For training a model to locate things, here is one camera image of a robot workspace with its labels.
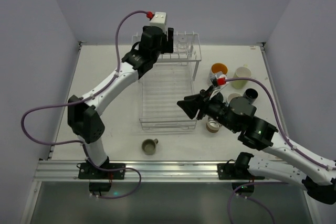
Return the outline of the brown and cream cup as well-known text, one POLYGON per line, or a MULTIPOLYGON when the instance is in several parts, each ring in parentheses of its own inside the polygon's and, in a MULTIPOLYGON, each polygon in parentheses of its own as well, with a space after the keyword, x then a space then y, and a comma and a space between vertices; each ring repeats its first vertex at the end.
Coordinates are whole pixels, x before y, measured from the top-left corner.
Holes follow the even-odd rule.
POLYGON ((208 117, 207 122, 206 122, 206 128, 209 132, 211 133, 217 133, 222 125, 218 123, 216 120, 214 120, 211 117, 208 117))

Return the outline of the dark grey mug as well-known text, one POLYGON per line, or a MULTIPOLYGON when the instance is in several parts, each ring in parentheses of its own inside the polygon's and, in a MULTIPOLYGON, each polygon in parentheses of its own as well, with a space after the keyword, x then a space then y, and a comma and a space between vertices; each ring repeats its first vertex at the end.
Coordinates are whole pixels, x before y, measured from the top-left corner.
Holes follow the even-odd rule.
POLYGON ((201 90, 200 95, 202 95, 206 101, 212 101, 212 102, 219 102, 219 103, 226 103, 227 98, 222 95, 222 93, 219 90, 201 90))

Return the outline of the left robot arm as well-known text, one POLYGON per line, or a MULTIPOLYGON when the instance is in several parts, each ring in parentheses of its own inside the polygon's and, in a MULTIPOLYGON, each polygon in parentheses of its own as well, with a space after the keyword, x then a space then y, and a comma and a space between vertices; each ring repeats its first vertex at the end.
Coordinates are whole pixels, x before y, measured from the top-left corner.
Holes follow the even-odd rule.
POLYGON ((67 123, 82 141, 87 160, 100 167, 109 159, 103 148, 105 125, 101 116, 110 103, 128 86, 142 78, 157 62, 159 55, 173 52, 174 29, 163 31, 144 26, 140 41, 121 59, 119 66, 94 89, 81 97, 72 95, 67 123))

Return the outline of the dark blue glazed cup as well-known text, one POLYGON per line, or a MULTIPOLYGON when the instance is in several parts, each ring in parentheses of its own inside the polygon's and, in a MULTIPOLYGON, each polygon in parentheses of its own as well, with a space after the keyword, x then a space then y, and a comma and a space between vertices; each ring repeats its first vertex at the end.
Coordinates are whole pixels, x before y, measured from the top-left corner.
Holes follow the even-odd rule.
POLYGON ((253 88, 248 88, 245 90, 243 97, 246 98, 250 104, 253 104, 258 98, 258 92, 253 88))

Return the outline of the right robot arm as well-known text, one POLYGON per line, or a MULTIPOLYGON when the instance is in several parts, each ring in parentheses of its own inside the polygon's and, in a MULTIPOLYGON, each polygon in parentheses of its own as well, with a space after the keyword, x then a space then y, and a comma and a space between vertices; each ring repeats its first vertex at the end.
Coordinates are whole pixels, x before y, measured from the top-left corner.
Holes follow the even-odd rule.
POLYGON ((234 177, 248 179, 267 177, 296 185, 313 199, 328 205, 335 204, 335 161, 323 158, 304 147, 286 143, 278 129, 255 116, 256 107, 246 98, 237 97, 224 103, 210 98, 208 91, 185 97, 177 105, 190 119, 205 116, 214 119, 233 133, 245 146, 271 154, 283 163, 241 152, 234 164, 224 170, 234 177))

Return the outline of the floral white mug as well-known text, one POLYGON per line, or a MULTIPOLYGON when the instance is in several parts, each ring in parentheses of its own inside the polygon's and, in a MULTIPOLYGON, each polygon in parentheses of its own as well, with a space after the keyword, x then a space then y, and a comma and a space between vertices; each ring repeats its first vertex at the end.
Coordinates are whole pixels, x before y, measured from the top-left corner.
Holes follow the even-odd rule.
POLYGON ((216 74, 225 74, 227 75, 228 73, 228 68, 225 64, 223 63, 215 63, 211 66, 210 70, 209 70, 209 75, 208 75, 208 78, 207 78, 207 84, 209 86, 212 85, 212 82, 211 82, 211 77, 216 75, 216 74))

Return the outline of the olive green cup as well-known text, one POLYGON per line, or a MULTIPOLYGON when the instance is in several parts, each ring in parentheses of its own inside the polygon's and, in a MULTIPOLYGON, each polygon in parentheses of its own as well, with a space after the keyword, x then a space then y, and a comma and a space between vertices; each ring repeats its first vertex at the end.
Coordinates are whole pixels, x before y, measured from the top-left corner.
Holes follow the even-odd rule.
POLYGON ((145 155, 154 155, 156 152, 157 144, 159 143, 158 139, 146 139, 141 144, 141 149, 145 155))

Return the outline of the light blue mug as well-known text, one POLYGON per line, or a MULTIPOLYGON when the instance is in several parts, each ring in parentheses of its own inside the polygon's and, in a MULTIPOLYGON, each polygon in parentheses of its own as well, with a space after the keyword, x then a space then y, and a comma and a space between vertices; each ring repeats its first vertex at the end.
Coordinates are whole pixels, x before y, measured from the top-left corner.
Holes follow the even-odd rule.
POLYGON ((242 95, 239 93, 231 93, 228 97, 227 97, 227 102, 230 103, 232 99, 234 98, 238 98, 241 97, 242 95))

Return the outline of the light green mug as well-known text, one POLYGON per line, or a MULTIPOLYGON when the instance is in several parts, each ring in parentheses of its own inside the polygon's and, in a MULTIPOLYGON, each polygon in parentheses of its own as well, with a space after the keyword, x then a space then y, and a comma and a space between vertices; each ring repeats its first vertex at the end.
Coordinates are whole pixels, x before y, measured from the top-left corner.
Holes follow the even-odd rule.
MULTIPOLYGON (((233 79, 236 78, 251 78, 252 72, 247 66, 238 67, 233 75, 233 79)), ((236 80, 231 81, 231 86, 235 89, 242 89, 246 84, 247 80, 236 80)))

